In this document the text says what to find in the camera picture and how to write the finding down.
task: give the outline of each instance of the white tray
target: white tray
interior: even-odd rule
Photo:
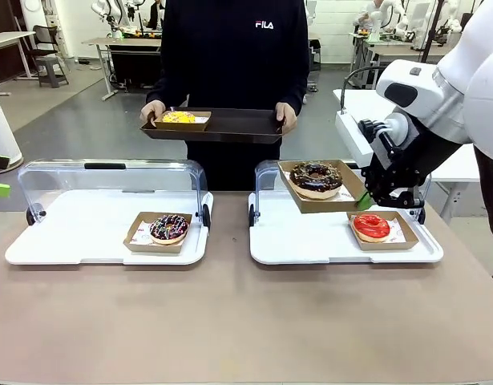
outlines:
[[[419,239],[409,250],[362,251],[346,213],[301,214],[288,191],[260,192],[259,221],[249,230],[250,253],[265,265],[316,263],[422,263],[437,262],[442,247],[426,227],[398,210]],[[255,194],[248,207],[255,206]],[[371,210],[390,210],[373,206]]]
[[[212,210],[207,193],[202,204]],[[123,244],[141,211],[193,214],[180,254],[133,253]],[[121,190],[73,190],[46,208],[45,218],[29,226],[6,251],[13,265],[191,265],[205,253],[208,228],[194,216],[196,192],[126,193]]]

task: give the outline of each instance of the donut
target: donut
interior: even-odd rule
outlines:
[[[163,116],[164,123],[195,123],[196,117],[185,111],[171,111]]]
[[[353,230],[360,239],[369,243],[387,240],[390,234],[389,222],[379,215],[362,214],[353,219]]]
[[[164,215],[150,225],[150,237],[160,245],[182,241],[188,233],[189,223],[180,215]]]
[[[298,194],[314,200],[329,199],[342,186],[341,173],[330,164],[319,162],[297,164],[289,180]]]

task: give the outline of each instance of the black serving tray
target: black serving tray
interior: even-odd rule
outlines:
[[[210,111],[212,116],[205,131],[162,130],[150,122],[141,131],[152,139],[195,142],[239,142],[273,144],[282,137],[275,111],[235,110],[227,108],[178,107],[175,111]]]

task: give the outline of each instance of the person's hand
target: person's hand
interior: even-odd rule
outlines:
[[[277,120],[279,122],[284,122],[281,128],[283,134],[291,132],[297,125],[296,112],[288,103],[277,103]]]
[[[139,118],[143,123],[148,122],[148,116],[153,113],[153,117],[150,118],[150,123],[155,126],[154,121],[159,118],[166,111],[166,106],[160,100],[152,100],[141,110]]]

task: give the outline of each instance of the fila logo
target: fila logo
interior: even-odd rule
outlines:
[[[255,22],[255,28],[262,28],[263,30],[274,30],[275,27],[272,22]]]

